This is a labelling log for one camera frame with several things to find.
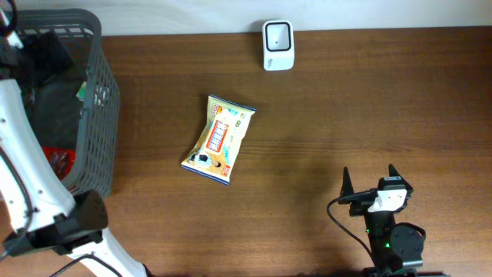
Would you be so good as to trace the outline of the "yellow wet wipes pack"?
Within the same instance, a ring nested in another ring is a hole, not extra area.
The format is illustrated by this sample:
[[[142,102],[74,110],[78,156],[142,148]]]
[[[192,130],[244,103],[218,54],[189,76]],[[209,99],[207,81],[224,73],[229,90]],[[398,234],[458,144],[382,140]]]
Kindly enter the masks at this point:
[[[208,96],[207,121],[198,141],[181,167],[224,185],[231,171],[256,109]]]

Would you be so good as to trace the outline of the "red snack bag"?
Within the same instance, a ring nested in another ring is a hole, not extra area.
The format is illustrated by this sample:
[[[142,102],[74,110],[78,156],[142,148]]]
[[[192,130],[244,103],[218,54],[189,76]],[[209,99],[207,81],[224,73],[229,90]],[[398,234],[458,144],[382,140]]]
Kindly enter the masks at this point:
[[[51,147],[42,147],[42,151],[55,175],[63,180],[75,164],[75,151]]]

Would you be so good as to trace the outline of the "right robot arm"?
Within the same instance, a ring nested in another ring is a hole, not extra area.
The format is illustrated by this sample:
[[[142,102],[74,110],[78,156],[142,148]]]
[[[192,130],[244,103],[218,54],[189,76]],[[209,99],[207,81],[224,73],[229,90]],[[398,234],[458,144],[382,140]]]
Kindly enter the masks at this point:
[[[375,189],[355,192],[348,168],[344,168],[339,205],[349,205],[351,217],[364,218],[373,265],[362,276],[442,276],[442,272],[419,272],[427,234],[408,222],[397,223],[395,215],[407,207],[413,187],[396,170],[388,166],[388,176],[379,179]]]

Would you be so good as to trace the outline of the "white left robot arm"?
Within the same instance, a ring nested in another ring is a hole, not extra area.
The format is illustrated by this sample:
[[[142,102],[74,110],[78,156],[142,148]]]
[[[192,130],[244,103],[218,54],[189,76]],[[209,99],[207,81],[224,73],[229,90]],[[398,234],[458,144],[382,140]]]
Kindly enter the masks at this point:
[[[112,235],[98,192],[73,195],[55,175],[14,79],[1,82],[1,194],[13,229],[3,242],[6,255],[53,251],[96,276],[151,274]]]

